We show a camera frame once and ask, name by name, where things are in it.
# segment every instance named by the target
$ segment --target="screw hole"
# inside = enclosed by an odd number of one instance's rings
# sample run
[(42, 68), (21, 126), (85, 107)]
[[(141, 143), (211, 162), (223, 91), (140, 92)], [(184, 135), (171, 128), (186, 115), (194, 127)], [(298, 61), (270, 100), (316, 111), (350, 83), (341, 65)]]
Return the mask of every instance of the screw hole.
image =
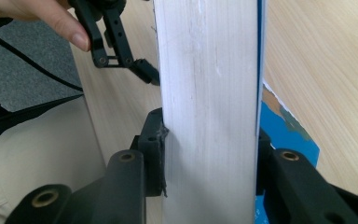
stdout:
[(337, 213), (329, 212), (329, 213), (324, 214), (324, 216), (331, 223), (334, 223), (334, 224), (344, 224), (345, 223), (344, 219)]
[(282, 152), (281, 156), (287, 161), (298, 161), (300, 159), (296, 153), (290, 151)]
[(36, 208), (48, 206), (54, 203), (58, 199), (58, 196), (59, 193), (56, 189), (43, 190), (34, 196), (32, 200), (32, 206)]
[(133, 159), (135, 159), (135, 155), (133, 155), (132, 153), (123, 154), (120, 156), (120, 160), (124, 162), (132, 161)]

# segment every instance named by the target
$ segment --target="hand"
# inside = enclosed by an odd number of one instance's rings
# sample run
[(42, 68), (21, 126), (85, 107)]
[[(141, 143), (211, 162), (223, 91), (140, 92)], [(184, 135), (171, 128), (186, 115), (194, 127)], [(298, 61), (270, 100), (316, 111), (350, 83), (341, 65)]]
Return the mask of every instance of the hand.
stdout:
[(83, 28), (68, 11), (67, 0), (0, 0), (0, 17), (21, 21), (42, 20), (57, 34), (78, 48), (90, 50), (90, 40)]

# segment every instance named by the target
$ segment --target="finger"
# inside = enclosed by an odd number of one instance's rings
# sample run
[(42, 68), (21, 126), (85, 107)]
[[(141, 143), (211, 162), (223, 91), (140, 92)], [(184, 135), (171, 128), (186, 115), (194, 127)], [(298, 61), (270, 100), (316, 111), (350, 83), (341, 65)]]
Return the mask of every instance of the finger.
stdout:
[(78, 48), (90, 50), (90, 40), (86, 30), (65, 8), (55, 0), (36, 1), (36, 16), (47, 23), (54, 31)]

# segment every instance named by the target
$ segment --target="black cable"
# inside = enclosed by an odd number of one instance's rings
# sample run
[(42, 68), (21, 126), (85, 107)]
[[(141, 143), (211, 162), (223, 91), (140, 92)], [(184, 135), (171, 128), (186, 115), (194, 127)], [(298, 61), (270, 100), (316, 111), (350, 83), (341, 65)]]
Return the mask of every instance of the black cable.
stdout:
[(48, 70), (44, 69), (43, 67), (41, 67), (39, 64), (37, 64), (36, 62), (34, 62), (32, 59), (30, 59), (28, 56), (26, 56), (25, 54), (23, 54), (21, 51), (15, 49), (14, 47), (12, 47), (11, 45), (9, 45), (6, 41), (4, 41), (3, 39), (0, 38), (0, 46), (4, 47), (5, 49), (7, 49), (8, 51), (12, 52), (14, 55), (16, 55), (17, 57), (23, 59), (26, 63), (28, 63), (29, 65), (31, 65), (33, 68), (35, 68), (36, 70), (38, 70), (39, 72), (41, 72), (43, 75), (50, 77), (58, 82), (60, 82), (62, 85), (65, 85), (69, 88), (72, 88), (74, 90), (77, 91), (83, 91), (83, 89), (81, 87), (78, 87), (72, 83), (69, 83), (59, 77), (54, 76), (53, 74), (51, 74)]

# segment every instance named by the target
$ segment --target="black mount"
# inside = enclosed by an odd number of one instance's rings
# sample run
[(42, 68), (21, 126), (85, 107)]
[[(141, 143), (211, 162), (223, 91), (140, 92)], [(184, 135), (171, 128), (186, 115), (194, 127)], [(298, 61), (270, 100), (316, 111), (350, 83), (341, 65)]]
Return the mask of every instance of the black mount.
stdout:
[(265, 195), (269, 223), (358, 223), (358, 196), (328, 184), (297, 151), (273, 149), (260, 131), (257, 195)]
[(7, 224), (145, 223), (145, 197), (164, 192), (162, 109), (150, 112), (130, 149), (114, 154), (104, 178), (74, 193), (64, 185), (47, 185), (29, 193)]
[[(133, 60), (129, 42), (121, 23), (120, 14), (124, 10), (126, 0), (70, 0), (77, 18), (86, 29), (90, 43), (92, 60), (96, 67), (129, 68), (145, 83), (159, 85), (158, 70), (146, 59)], [(103, 37), (96, 21), (103, 18), (106, 26), (104, 36), (109, 48), (113, 48), (115, 56), (108, 56), (103, 44)]]

